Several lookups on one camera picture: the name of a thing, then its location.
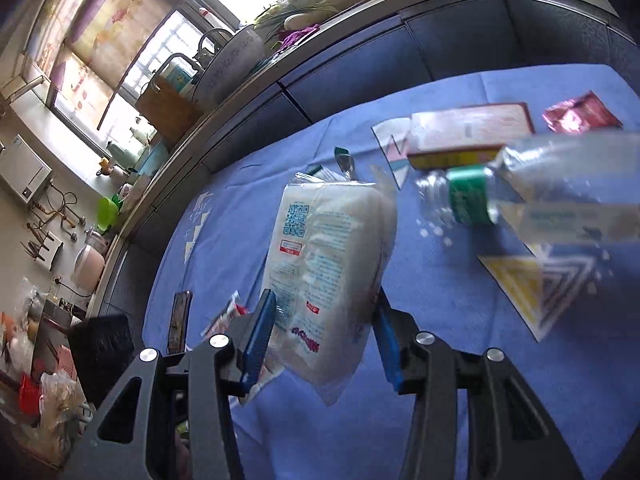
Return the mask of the red snack wrapper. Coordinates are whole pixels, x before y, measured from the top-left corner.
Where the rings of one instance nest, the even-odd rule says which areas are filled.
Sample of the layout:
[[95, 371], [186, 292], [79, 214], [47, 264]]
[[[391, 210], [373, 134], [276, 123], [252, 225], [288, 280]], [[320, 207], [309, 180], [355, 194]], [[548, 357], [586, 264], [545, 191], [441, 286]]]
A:
[[209, 326], [201, 332], [202, 339], [215, 334], [224, 334], [235, 318], [247, 315], [248, 309], [242, 305], [242, 299], [236, 290], [229, 298], [226, 306], [212, 319]]

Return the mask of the clear plastic water bottle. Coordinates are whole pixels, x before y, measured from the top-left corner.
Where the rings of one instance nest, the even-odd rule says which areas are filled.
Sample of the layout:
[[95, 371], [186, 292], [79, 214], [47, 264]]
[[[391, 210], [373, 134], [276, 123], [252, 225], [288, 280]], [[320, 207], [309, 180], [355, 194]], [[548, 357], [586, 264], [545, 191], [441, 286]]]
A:
[[444, 226], [507, 226], [531, 245], [639, 238], [635, 132], [531, 136], [487, 164], [431, 171], [416, 187], [424, 214]]

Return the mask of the kitchen counter with cabinets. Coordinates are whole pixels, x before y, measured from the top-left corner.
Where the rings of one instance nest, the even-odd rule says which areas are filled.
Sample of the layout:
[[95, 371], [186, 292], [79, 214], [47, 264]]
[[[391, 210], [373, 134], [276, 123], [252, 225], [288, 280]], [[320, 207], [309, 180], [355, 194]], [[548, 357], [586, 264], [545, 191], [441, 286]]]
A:
[[161, 254], [216, 171], [346, 108], [418, 84], [527, 65], [611, 66], [639, 82], [638, 37], [608, 0], [369, 0], [270, 62], [194, 126], [107, 253], [88, 304], [112, 301], [130, 244]]

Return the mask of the smartphone in red case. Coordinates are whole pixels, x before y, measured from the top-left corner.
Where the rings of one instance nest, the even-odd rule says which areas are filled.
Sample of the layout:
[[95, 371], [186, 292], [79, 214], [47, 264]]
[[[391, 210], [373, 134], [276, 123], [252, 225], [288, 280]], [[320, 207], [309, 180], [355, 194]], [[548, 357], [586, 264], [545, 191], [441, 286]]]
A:
[[169, 319], [166, 346], [166, 352], [170, 356], [172, 354], [186, 351], [186, 332], [188, 331], [192, 298], [193, 295], [190, 290], [177, 292], [174, 296], [174, 302], [172, 303]]

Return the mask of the blue patterned tablecloth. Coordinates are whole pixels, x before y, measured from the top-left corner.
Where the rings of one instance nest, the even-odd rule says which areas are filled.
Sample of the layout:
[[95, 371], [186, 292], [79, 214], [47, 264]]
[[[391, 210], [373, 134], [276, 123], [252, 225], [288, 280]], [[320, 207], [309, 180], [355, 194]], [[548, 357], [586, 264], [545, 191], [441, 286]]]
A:
[[[611, 67], [547, 65], [448, 78], [345, 110], [240, 160], [224, 156], [200, 184], [168, 243], [151, 290], [143, 342], [166, 346], [177, 292], [193, 295], [189, 344], [238, 292], [259, 296], [282, 191], [296, 172], [332, 166], [334, 150], [354, 156], [358, 176], [384, 167], [373, 127], [426, 110], [523, 102], [544, 133], [550, 105], [593, 91], [628, 130], [639, 99]], [[497, 256], [528, 259], [503, 229], [437, 229], [420, 211], [416, 188], [398, 195], [398, 231], [383, 286], [390, 304], [412, 314], [451, 347], [501, 348], [535, 390], [588, 479], [601, 478], [639, 423], [639, 248], [635, 244], [555, 247], [544, 269], [562, 278], [570, 303], [549, 335], [536, 340], [487, 271]], [[412, 401], [387, 382], [368, 344], [338, 401], [324, 404], [310, 385], [282, 374], [233, 411], [245, 474], [251, 479], [393, 479], [405, 454]]]

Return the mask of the black plastic crate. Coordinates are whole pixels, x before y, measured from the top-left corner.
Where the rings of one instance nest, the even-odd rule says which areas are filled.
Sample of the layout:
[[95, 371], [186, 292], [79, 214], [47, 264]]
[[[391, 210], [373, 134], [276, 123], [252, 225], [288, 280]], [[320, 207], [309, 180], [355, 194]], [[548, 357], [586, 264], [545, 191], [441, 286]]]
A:
[[86, 400], [98, 408], [134, 358], [128, 318], [87, 318], [68, 330], [67, 340]]

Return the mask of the pink white electric kettle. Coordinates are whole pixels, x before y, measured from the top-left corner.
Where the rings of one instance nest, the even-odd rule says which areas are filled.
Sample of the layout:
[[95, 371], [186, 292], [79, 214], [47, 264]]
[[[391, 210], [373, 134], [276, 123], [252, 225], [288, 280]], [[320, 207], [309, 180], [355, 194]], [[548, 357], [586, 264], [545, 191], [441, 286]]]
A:
[[85, 245], [77, 254], [72, 274], [72, 281], [78, 289], [84, 292], [96, 289], [105, 266], [107, 251], [106, 239], [99, 232], [88, 230]]

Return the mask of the green plastic cup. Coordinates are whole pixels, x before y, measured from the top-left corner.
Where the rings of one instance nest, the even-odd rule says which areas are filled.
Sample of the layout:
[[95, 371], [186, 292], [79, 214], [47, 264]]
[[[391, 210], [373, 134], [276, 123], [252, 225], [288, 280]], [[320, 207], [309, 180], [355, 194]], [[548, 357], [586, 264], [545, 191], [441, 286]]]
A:
[[118, 195], [112, 197], [101, 197], [98, 203], [98, 211], [96, 212], [96, 227], [106, 232], [114, 226], [120, 211], [120, 200]]

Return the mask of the yellow red small box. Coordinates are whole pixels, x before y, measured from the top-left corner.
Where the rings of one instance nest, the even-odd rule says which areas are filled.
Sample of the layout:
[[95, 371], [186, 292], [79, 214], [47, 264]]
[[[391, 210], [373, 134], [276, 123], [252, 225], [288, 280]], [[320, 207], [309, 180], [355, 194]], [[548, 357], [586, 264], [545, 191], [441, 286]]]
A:
[[481, 165], [533, 133], [525, 103], [450, 108], [413, 114], [404, 150], [416, 170]]

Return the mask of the wooden cutting board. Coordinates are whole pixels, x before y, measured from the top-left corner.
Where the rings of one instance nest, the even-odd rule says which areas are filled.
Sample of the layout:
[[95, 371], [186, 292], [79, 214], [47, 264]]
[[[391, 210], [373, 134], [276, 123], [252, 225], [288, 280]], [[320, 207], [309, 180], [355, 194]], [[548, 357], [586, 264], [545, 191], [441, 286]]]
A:
[[146, 86], [134, 107], [155, 128], [168, 148], [179, 144], [203, 115], [162, 77]]

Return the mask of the white enamel basin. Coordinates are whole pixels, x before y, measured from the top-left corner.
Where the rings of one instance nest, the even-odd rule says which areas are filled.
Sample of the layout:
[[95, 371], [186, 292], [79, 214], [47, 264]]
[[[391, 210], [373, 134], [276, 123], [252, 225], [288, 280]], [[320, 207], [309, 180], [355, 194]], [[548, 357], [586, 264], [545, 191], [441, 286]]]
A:
[[265, 56], [264, 42], [254, 27], [241, 28], [214, 55], [198, 78], [193, 103], [203, 112], [214, 110], [239, 88]]

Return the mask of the chrome sink faucet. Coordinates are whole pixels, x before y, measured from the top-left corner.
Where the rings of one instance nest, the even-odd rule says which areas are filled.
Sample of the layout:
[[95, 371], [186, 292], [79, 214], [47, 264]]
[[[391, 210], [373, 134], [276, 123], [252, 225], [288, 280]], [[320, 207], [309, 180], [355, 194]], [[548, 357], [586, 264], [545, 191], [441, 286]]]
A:
[[215, 27], [209, 29], [198, 40], [198, 47], [192, 56], [181, 52], [168, 56], [153, 73], [148, 87], [160, 91], [160, 83], [166, 82], [178, 93], [192, 90], [214, 57], [228, 44], [233, 34], [227, 29]]

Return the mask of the pink foil wrapper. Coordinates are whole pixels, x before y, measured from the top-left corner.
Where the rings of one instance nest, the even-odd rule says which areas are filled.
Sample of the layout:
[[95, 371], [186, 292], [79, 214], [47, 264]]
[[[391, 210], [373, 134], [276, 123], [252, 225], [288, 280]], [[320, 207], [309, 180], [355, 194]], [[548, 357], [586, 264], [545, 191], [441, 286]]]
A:
[[551, 131], [575, 136], [594, 129], [623, 128], [622, 122], [592, 91], [548, 107], [542, 118]]

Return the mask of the white radish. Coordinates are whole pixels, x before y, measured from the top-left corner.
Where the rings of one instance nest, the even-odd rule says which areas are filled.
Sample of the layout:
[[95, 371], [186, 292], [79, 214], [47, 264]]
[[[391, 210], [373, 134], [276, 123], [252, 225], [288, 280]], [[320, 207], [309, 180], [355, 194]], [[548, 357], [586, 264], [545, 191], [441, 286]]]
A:
[[331, 13], [326, 11], [293, 14], [285, 19], [284, 29], [288, 32], [298, 32], [310, 26], [321, 24], [329, 15], [331, 15]]

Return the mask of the white wall water heater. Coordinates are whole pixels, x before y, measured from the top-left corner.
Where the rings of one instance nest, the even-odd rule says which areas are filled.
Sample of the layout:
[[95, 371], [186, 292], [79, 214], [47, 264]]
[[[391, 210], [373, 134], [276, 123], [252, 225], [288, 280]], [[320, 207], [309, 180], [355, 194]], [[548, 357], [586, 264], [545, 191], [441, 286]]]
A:
[[46, 189], [52, 177], [51, 167], [21, 136], [1, 150], [1, 181], [29, 206]]

